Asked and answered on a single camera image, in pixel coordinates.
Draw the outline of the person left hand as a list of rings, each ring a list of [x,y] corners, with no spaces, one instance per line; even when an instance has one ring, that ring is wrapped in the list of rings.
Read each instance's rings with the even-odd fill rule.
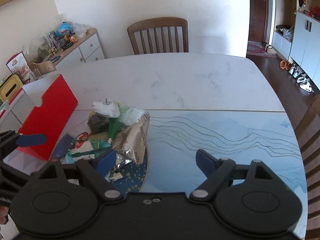
[[[0,206],[0,224],[5,225],[8,222],[8,214],[9,214],[9,208],[7,206]]]

